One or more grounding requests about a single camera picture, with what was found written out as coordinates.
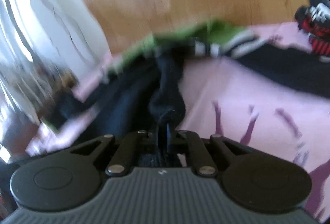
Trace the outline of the pink printed bed sheet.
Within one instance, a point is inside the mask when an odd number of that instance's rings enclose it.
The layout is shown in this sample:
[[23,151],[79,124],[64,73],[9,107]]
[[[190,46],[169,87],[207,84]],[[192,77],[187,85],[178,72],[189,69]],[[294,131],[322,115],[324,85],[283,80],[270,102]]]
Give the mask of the pink printed bed sheet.
[[[250,28],[264,39],[278,38],[279,47],[310,51],[307,35],[296,23]],[[106,54],[73,88],[75,97],[84,101],[106,66],[120,59],[121,53]],[[225,137],[301,165],[313,182],[306,210],[320,222],[329,218],[329,99],[293,91],[225,58],[187,60],[180,89],[186,116],[178,129],[204,138],[222,131]],[[57,134],[42,124],[26,152],[33,156],[71,145],[94,114],[87,111],[68,121]]]

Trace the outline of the black green striped sock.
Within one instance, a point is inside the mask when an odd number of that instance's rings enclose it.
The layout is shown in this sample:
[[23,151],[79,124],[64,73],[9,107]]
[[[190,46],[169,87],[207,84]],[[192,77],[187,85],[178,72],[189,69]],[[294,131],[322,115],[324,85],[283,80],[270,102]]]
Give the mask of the black green striped sock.
[[110,64],[102,81],[84,100],[63,93],[43,123],[54,132],[70,120],[91,113],[91,123],[76,142],[111,134],[152,130],[161,123],[178,125],[185,103],[178,88],[184,62],[191,57],[218,58],[239,46],[250,46],[258,36],[249,28],[215,20],[170,33],[152,34]]

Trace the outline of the black green cuffed sock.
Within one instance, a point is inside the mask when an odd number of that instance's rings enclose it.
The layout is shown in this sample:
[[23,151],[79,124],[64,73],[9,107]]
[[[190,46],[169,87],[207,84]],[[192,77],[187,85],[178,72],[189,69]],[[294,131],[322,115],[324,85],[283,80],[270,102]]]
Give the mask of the black green cuffed sock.
[[275,83],[329,98],[329,63],[307,52],[263,44],[242,55],[234,50],[231,58]]

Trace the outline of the black red patterned garment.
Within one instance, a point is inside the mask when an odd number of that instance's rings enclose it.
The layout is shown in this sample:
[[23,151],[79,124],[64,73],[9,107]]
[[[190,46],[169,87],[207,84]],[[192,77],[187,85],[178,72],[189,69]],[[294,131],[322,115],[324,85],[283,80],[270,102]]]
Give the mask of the black red patterned garment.
[[312,53],[329,57],[329,0],[309,0],[295,13],[298,28],[308,35]]

